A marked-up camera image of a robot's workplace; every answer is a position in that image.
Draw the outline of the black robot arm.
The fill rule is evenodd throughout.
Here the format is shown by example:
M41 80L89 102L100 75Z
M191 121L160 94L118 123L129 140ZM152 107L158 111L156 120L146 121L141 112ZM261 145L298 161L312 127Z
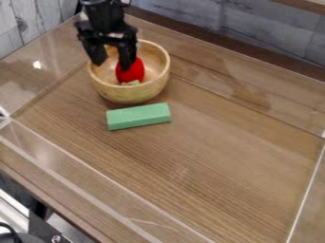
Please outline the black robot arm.
M81 0L86 19L76 22L78 39L92 62L101 66L109 59L106 46L118 50L122 70L132 68L138 57L138 29L125 21L122 0Z

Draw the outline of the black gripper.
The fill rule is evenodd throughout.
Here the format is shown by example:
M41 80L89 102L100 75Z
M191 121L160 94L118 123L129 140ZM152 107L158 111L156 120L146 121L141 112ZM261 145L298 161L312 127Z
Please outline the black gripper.
M138 56L138 29L125 21L96 26L90 20L85 20L77 21L74 27L92 62L101 66L109 58L105 45L118 46L121 67L128 71Z

